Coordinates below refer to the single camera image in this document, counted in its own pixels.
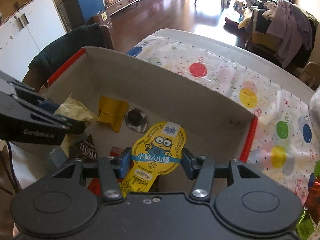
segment balloon print tablecloth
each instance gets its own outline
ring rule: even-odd
[[[308,106],[257,72],[213,52],[150,35],[127,54],[194,80],[259,117],[248,164],[305,202],[320,145]]]

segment silver bolt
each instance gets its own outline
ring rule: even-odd
[[[160,201],[161,201],[161,198],[159,198],[159,197],[154,197],[154,198],[152,198],[152,201],[153,201],[153,202],[160,202]]]
[[[108,198],[117,198],[117,197],[120,197],[120,192],[112,189],[112,190],[106,191],[104,195]]]
[[[152,201],[151,201],[150,199],[144,199],[144,200],[143,200],[143,203],[145,203],[145,204],[151,204]]]
[[[192,192],[193,196],[194,197],[199,197],[199,198],[203,198],[203,197],[206,197],[208,195],[208,192],[204,189],[195,189],[193,192]]]

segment minion character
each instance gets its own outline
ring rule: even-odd
[[[153,139],[153,141],[150,144],[146,144],[145,146],[146,146],[146,151],[150,155],[163,154],[169,157],[172,156],[172,154],[170,153],[172,141],[166,137],[157,136],[156,138]]]

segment dark green cloth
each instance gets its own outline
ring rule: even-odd
[[[84,46],[106,47],[98,23],[78,27],[50,43],[34,57],[29,64],[29,69],[38,68],[46,79],[49,79]]]

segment yellow candy wrapper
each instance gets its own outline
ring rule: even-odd
[[[133,168],[120,188],[128,192],[148,192],[158,175],[173,171],[181,161],[181,151],[187,140],[184,129],[173,122],[159,122],[134,144]]]

